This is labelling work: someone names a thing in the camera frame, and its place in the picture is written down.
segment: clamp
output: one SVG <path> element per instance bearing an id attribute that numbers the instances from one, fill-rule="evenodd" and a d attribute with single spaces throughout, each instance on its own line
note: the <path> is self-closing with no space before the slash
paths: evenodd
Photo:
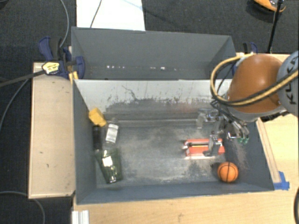
<path id="1" fill-rule="evenodd" d="M 46 63 L 42 66 L 46 75 L 60 76 L 69 79 L 69 75 L 73 72 L 78 74 L 78 78 L 82 79 L 85 72 L 85 63 L 82 56 L 75 57 L 71 60 L 71 53 L 67 48 L 63 49 L 63 59 L 60 55 L 60 40 L 61 38 L 44 37 L 38 43 L 38 48 L 41 54 L 45 57 Z"/>

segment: blue tape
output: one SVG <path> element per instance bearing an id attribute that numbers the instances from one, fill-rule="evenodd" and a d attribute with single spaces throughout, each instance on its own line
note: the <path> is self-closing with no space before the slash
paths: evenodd
<path id="1" fill-rule="evenodd" d="M 290 189 L 290 182 L 285 180 L 285 175 L 283 172 L 278 171 L 281 182 L 274 183 L 275 190 L 289 190 Z"/>

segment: yellow object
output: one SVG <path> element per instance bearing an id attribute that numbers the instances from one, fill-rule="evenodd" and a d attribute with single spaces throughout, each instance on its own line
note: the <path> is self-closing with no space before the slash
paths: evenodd
<path id="1" fill-rule="evenodd" d="M 106 120 L 104 119 L 104 115 L 98 108 L 94 108 L 89 112 L 89 119 L 95 124 L 100 127 L 103 127 L 107 124 Z"/>
<path id="2" fill-rule="evenodd" d="M 74 80 L 79 80 L 78 73 L 76 71 L 73 72 Z"/>
<path id="3" fill-rule="evenodd" d="M 239 175 L 238 167 L 232 162 L 223 162 L 217 169 L 218 177 L 223 182 L 233 182 Z"/>

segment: yellow tag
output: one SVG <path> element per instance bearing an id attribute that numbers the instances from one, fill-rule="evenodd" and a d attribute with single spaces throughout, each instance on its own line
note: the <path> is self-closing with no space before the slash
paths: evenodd
<path id="1" fill-rule="evenodd" d="M 59 72 L 59 63 L 47 62 L 42 66 L 42 69 L 46 72 L 47 75 L 55 75 Z"/>
<path id="2" fill-rule="evenodd" d="M 106 125 L 106 120 L 104 118 L 104 115 L 98 108 L 94 108 L 93 110 L 90 110 L 89 112 L 89 119 L 95 124 L 99 125 L 100 127 L 104 127 Z"/>

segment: white paper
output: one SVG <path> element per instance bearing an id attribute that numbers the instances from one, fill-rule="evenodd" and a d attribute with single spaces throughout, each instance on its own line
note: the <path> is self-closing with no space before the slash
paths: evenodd
<path id="1" fill-rule="evenodd" d="M 77 0 L 77 27 L 89 28 L 100 0 Z M 144 31 L 141 0 L 102 0 L 92 28 Z"/>

